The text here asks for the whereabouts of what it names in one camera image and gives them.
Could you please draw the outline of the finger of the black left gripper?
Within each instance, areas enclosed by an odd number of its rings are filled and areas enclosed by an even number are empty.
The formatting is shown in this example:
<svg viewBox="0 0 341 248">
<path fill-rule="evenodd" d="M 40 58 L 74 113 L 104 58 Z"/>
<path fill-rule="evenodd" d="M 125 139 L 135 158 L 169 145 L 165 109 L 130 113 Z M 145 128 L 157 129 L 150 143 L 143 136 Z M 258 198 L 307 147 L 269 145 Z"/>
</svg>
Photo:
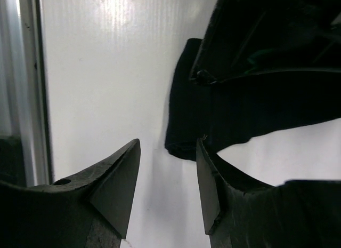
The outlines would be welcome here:
<svg viewBox="0 0 341 248">
<path fill-rule="evenodd" d="M 340 72 L 340 0 L 217 0 L 190 80 Z"/>
</svg>

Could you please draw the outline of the black sock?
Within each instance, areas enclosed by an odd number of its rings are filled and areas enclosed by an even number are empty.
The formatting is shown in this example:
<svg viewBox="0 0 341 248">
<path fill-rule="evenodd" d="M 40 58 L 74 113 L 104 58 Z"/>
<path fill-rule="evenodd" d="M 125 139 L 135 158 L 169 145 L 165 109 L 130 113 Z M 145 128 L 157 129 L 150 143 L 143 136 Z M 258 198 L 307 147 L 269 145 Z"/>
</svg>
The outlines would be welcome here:
<svg viewBox="0 0 341 248">
<path fill-rule="evenodd" d="M 178 60 L 169 97 L 165 148 L 194 161 L 206 137 L 215 152 L 274 131 L 340 118 L 340 74 L 289 71 L 211 86 L 189 80 L 201 40 L 191 38 Z"/>
</svg>

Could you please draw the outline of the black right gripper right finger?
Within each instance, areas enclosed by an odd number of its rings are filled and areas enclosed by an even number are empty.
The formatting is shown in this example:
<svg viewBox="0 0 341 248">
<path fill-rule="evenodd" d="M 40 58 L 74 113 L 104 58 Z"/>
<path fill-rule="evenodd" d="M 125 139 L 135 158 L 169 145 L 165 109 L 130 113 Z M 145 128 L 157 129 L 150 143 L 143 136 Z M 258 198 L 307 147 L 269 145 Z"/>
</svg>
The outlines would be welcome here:
<svg viewBox="0 0 341 248">
<path fill-rule="evenodd" d="M 197 141 L 197 176 L 211 247 L 340 247 L 340 182 L 261 182 Z"/>
</svg>

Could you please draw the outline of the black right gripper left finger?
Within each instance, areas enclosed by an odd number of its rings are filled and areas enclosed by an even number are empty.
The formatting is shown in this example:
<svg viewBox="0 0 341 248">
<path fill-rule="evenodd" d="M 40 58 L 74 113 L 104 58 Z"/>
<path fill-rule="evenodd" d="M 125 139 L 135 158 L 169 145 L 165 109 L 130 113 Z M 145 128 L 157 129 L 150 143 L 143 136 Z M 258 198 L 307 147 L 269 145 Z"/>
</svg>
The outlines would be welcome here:
<svg viewBox="0 0 341 248">
<path fill-rule="evenodd" d="M 51 185 L 1 175 L 1 247 L 120 247 L 140 166 L 139 139 Z"/>
</svg>

